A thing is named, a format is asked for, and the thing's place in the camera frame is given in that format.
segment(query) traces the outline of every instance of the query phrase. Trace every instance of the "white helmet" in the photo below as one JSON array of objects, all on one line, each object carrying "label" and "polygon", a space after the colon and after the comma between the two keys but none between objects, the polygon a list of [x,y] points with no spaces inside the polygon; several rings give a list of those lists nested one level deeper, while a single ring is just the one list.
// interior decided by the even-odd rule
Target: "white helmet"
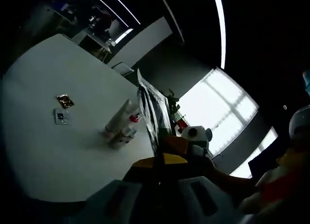
[{"label": "white helmet", "polygon": [[[302,127],[309,127],[307,133],[298,133],[298,129]],[[293,138],[296,135],[299,137],[309,137],[310,135],[310,105],[298,110],[294,113],[289,127],[290,137]]]}]

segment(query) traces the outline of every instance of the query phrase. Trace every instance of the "plastic bag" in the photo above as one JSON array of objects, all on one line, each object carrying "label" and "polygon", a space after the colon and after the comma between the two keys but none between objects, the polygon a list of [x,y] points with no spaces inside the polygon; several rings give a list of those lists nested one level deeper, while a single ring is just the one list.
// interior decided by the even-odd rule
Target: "plastic bag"
[{"label": "plastic bag", "polygon": [[160,170],[165,165],[161,143],[165,136],[171,134],[168,100],[141,76],[139,69],[138,83],[138,102],[154,152],[154,168]]}]

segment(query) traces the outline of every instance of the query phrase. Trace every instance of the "ceiling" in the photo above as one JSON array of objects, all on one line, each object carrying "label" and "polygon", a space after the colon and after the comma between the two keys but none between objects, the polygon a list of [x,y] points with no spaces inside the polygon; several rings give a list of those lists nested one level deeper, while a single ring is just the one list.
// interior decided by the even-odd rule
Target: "ceiling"
[{"label": "ceiling", "polygon": [[[13,12],[2,12],[12,35],[38,0],[20,0]],[[137,22],[109,0],[131,28]],[[219,66],[221,41],[215,0],[166,0],[180,29],[185,47],[201,61]],[[309,68],[309,30],[306,0],[222,0],[226,25],[227,72],[258,103],[278,134],[287,133],[292,114],[309,103],[301,72]],[[142,26],[165,15],[178,31],[162,0],[122,0]],[[10,38],[2,44],[10,46]]]}]

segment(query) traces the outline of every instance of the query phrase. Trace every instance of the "white table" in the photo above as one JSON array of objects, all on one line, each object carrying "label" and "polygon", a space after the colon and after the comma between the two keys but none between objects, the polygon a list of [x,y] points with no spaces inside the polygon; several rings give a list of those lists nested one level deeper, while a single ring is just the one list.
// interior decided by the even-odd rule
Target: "white table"
[{"label": "white table", "polygon": [[[56,125],[55,96],[75,105],[71,125]],[[137,88],[97,58],[55,35],[21,56],[3,77],[1,118],[6,152],[25,193],[52,202],[82,201],[137,160],[152,157],[144,123],[121,150],[99,134]]]}]

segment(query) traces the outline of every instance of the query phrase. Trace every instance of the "transparent plastic bag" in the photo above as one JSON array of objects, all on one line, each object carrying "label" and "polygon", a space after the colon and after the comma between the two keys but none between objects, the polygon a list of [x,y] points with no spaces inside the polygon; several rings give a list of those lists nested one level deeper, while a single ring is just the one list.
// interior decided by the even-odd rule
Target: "transparent plastic bag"
[{"label": "transparent plastic bag", "polygon": [[168,100],[141,76],[139,69],[138,82],[138,102],[154,152],[154,167],[160,170],[165,165],[162,141],[171,135]]}]

